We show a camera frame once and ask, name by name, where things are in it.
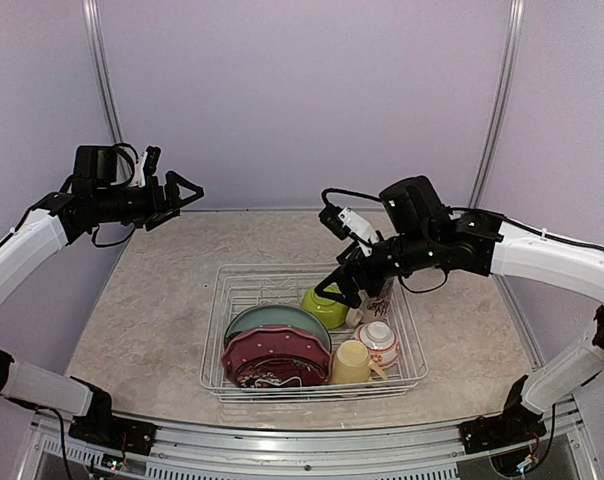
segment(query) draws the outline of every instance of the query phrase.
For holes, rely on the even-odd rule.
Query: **bowl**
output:
[[[336,285],[329,286],[326,291],[340,293],[340,289]],[[349,307],[335,300],[320,297],[315,293],[314,288],[304,294],[301,306],[307,312],[315,315],[328,330],[342,326],[349,312]]]
[[[321,385],[331,371],[331,354],[308,332],[270,325],[231,340],[222,356],[226,378],[238,387]]]
[[[224,348],[244,332],[269,325],[294,327],[310,333],[331,351],[331,336],[322,322],[309,312],[291,305],[258,305],[240,313],[224,332]]]
[[[400,356],[398,337],[384,322],[360,325],[353,338],[366,345],[373,361],[382,368],[390,367]]]

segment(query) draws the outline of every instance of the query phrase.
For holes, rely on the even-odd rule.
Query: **yellow cup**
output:
[[[371,359],[366,345],[357,340],[348,340],[340,345],[333,356],[333,368],[329,383],[331,385],[345,385],[372,382],[371,370],[382,377],[383,380],[389,378],[386,372]]]

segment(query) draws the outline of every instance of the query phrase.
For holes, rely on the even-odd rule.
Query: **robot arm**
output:
[[[426,177],[402,180],[379,198],[398,235],[372,245],[367,256],[347,249],[338,257],[339,267],[316,287],[318,295],[357,308],[360,291],[374,297],[388,278],[436,267],[445,273],[459,269],[529,278],[602,303],[597,322],[574,344],[513,385],[500,415],[461,425],[467,453],[544,435],[542,413],[604,369],[604,247],[537,231],[493,212],[459,209],[465,213],[454,218]],[[327,204],[320,219],[337,235],[340,228],[349,228],[339,219],[326,220],[336,209]],[[325,291],[332,283],[341,293]]]
[[[151,230],[204,196],[202,188],[172,171],[166,175],[166,185],[160,186],[154,176],[159,148],[147,148],[142,159],[134,161],[124,147],[131,148],[79,147],[73,175],[62,191],[48,194],[27,210],[20,223],[0,241],[0,306],[39,265],[82,234],[93,232],[95,243],[97,229],[107,222]],[[119,158],[127,161],[131,176],[118,184]],[[182,199],[180,187],[192,195]],[[0,396],[26,407],[49,407],[74,415],[70,435],[92,443],[119,449],[125,433],[133,443],[129,451],[148,453],[152,443],[153,426],[114,417],[108,393],[16,361],[2,350]]]

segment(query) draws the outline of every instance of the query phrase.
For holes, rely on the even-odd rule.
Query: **dish rack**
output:
[[[320,385],[288,388],[238,388],[224,376],[220,359],[224,332],[231,321],[256,305],[299,306],[307,290],[315,287],[337,264],[223,265],[218,269],[214,300],[206,334],[200,382],[228,403],[299,403],[380,398],[405,394],[428,373],[424,350],[404,290],[394,284],[388,324],[398,334],[400,356],[387,368],[388,380],[352,385]],[[329,330],[333,352],[353,335],[343,325]]]

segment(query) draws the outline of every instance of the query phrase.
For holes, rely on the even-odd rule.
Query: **table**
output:
[[[382,212],[363,214],[392,232]],[[237,263],[331,262],[346,247],[317,212],[188,213],[137,232],[89,319],[68,374],[113,396],[114,410],[238,428],[326,430],[391,427],[500,411],[530,372],[492,279],[452,272],[410,297],[429,373],[406,395],[301,404],[222,404],[199,382],[217,269]],[[411,277],[436,285],[441,272]]]

